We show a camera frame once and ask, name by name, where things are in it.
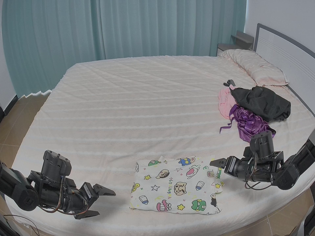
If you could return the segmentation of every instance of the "striped bed sheet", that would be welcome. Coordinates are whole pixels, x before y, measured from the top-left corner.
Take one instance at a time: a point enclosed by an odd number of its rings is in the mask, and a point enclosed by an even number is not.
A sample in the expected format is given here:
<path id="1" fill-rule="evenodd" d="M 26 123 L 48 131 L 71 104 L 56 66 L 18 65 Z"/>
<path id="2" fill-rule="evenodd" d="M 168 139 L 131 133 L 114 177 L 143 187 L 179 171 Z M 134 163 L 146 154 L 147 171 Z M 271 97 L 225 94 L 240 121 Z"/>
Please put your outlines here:
<path id="1" fill-rule="evenodd" d="M 314 167 L 288 191 L 246 190 L 241 181 L 221 174 L 225 185 L 217 194 L 219 214 L 129 209 L 139 159 L 242 157 L 248 143 L 239 138 L 237 125 L 219 134 L 227 120 L 218 111 L 217 95 L 228 79 L 238 87 L 255 86 L 245 71 L 224 57 L 139 57 L 72 66 L 35 116 L 13 168 L 25 176 L 30 170 L 40 171 L 44 151 L 49 149 L 70 159 L 69 178 L 77 186 L 85 181 L 99 183 L 114 190 L 116 197 L 101 196 L 91 207 L 100 215 L 82 220 L 39 208 L 23 211 L 7 198 L 12 214 L 33 220 L 53 235 L 214 236 L 283 206 L 311 185 Z M 291 102 L 287 120 L 270 122 L 277 131 L 275 150 L 283 150 L 287 159 L 304 144 L 315 118 L 287 87 L 268 87 Z"/>

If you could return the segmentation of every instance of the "camera mounted on robot arm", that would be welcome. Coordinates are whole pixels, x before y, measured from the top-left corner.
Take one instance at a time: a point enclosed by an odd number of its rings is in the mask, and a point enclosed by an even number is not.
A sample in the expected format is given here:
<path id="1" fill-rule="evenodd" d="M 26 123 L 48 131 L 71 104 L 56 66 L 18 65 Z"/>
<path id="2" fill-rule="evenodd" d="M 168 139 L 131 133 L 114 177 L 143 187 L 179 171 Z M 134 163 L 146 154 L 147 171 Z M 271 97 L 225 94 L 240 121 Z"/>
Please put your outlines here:
<path id="1" fill-rule="evenodd" d="M 243 158 L 229 156 L 210 162 L 211 166 L 224 169 L 224 173 L 245 182 L 247 189 L 258 183 L 269 182 L 288 190 L 294 186 L 300 175 L 315 162 L 315 130 L 305 144 L 285 162 L 283 151 L 274 151 L 271 131 L 264 131 L 251 137 L 250 146 L 245 147 Z M 253 186 L 249 181 L 258 182 Z"/>
<path id="2" fill-rule="evenodd" d="M 95 184 L 92 187 L 87 182 L 77 189 L 74 181 L 66 177 L 72 169 L 70 160 L 60 154 L 47 150 L 43 159 L 41 172 L 31 171 L 28 178 L 0 163 L 0 191 L 22 210 L 31 211 L 38 206 L 48 213 L 61 212 L 81 219 L 99 215 L 89 210 L 99 196 L 116 195 L 104 186 Z"/>

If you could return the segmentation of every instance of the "pillowcase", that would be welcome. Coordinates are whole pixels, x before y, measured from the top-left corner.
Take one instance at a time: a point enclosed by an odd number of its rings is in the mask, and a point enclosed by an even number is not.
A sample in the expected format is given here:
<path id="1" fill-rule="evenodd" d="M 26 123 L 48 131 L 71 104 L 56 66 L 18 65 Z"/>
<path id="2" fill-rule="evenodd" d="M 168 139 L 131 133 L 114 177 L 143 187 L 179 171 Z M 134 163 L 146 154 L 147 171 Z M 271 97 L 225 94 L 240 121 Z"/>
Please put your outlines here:
<path id="1" fill-rule="evenodd" d="M 283 86 L 289 83 L 281 69 L 270 64 L 254 51 L 230 49 L 223 51 L 219 56 L 237 63 L 260 87 Z"/>

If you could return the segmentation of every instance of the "pink fabric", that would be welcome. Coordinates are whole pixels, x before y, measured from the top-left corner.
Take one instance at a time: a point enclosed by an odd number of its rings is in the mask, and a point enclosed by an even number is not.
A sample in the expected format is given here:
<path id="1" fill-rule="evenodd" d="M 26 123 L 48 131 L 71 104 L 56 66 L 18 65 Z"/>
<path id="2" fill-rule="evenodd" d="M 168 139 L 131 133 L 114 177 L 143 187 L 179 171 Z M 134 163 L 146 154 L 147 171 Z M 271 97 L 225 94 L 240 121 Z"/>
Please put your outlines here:
<path id="1" fill-rule="evenodd" d="M 230 85 L 229 88 L 224 87 L 223 89 L 221 89 L 218 94 L 219 111 L 225 119 L 230 119 L 230 110 L 235 104 L 237 104 L 234 97 L 231 95 L 230 88 L 232 90 L 235 89 L 233 85 Z"/>

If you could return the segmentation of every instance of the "white wall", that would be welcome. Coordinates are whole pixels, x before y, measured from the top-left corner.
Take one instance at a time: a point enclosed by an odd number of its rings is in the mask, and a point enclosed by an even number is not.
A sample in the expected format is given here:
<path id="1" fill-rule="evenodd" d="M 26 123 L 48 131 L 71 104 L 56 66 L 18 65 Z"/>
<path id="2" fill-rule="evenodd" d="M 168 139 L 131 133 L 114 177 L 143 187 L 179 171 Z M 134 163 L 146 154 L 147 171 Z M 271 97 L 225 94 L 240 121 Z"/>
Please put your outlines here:
<path id="1" fill-rule="evenodd" d="M 5 110 L 5 108 L 14 98 L 16 93 L 9 75 L 3 51 L 1 28 L 2 3 L 3 0 L 0 0 L 0 106 L 2 107 L 3 110 Z"/>
<path id="2" fill-rule="evenodd" d="M 247 0 L 244 32 L 255 37 L 257 23 L 315 52 L 315 0 Z"/>

